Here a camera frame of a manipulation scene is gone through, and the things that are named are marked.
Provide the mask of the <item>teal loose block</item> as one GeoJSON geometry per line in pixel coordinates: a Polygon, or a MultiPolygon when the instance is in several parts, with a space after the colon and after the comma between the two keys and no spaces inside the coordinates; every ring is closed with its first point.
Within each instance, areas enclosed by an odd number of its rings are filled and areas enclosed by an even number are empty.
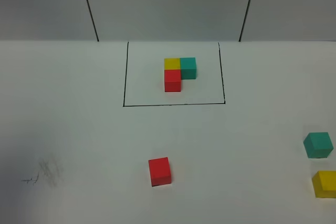
{"type": "Polygon", "coordinates": [[[334,149],[328,132],[310,132],[303,144],[308,158],[327,158],[334,149]]]}

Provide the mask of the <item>teal template block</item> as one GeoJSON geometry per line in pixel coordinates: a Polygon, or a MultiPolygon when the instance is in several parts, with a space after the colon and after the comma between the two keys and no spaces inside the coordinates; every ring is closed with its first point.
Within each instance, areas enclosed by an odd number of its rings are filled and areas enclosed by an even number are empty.
{"type": "Polygon", "coordinates": [[[192,80],[197,77],[196,58],[180,58],[182,80],[192,80]]]}

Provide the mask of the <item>red template block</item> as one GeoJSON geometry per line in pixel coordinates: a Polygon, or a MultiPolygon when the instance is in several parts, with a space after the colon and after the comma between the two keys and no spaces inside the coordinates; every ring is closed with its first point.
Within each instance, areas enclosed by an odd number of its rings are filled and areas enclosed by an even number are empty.
{"type": "Polygon", "coordinates": [[[164,70],[164,90],[165,92],[181,92],[182,79],[181,70],[164,70]]]}

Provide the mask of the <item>yellow template block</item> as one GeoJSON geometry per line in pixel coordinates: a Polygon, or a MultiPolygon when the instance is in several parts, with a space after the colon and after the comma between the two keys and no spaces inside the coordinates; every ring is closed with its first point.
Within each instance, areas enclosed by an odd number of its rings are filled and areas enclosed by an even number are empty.
{"type": "Polygon", "coordinates": [[[181,68],[180,58],[165,58],[164,70],[179,70],[181,68]]]}

